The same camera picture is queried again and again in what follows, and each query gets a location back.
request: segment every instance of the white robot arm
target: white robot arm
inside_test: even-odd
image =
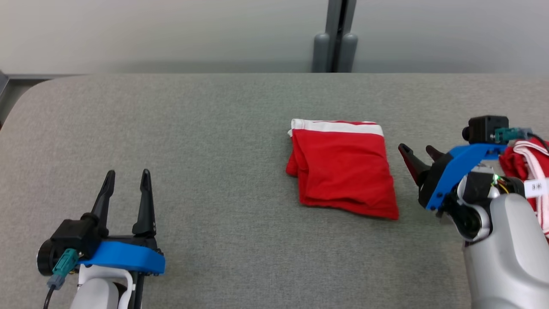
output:
[[[156,222],[149,170],[141,178],[141,203],[132,235],[111,236],[107,229],[115,172],[107,173],[91,213],[64,220],[37,255],[38,271],[51,276],[44,309],[69,273],[79,274],[71,309],[140,309],[146,276],[163,274],[166,261],[156,245]],[[124,284],[115,282],[122,279]]]

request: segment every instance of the folded red cloth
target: folded red cloth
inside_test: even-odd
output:
[[[506,176],[522,181],[545,179],[549,175],[549,153],[538,140],[518,140],[500,156],[500,165]],[[528,202],[536,212],[545,236],[549,238],[549,195],[529,198]]]
[[[378,124],[293,119],[288,134],[294,148],[286,172],[298,177],[301,203],[399,218]]]

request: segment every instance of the yellow wire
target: yellow wire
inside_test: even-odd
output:
[[[501,187],[507,194],[509,194],[509,190],[508,190],[506,187],[504,187],[504,186],[503,186],[502,184],[500,184],[500,183],[497,183],[497,184],[499,184],[500,187]]]

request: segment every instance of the black cable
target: black cable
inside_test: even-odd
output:
[[[49,299],[52,298],[52,294],[54,290],[55,290],[55,285],[52,285],[52,287],[49,288],[48,295],[46,295],[46,300],[44,301],[44,309],[48,309]]]
[[[547,150],[547,153],[549,153],[549,146],[547,145],[545,140],[543,140],[539,135],[536,135],[534,133],[528,132],[527,134],[528,134],[528,136],[531,136],[531,137],[537,139],[545,147],[545,150]]]

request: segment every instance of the gray robot arm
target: gray robot arm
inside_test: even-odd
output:
[[[463,248],[473,309],[549,308],[549,246],[528,201],[490,202],[491,233]]]
[[[549,245],[524,184],[480,163],[498,159],[510,140],[541,138],[493,115],[469,120],[462,136],[469,145],[448,153],[427,146],[431,166],[399,145],[419,204],[438,217],[448,215],[463,237],[472,308],[549,308]]]

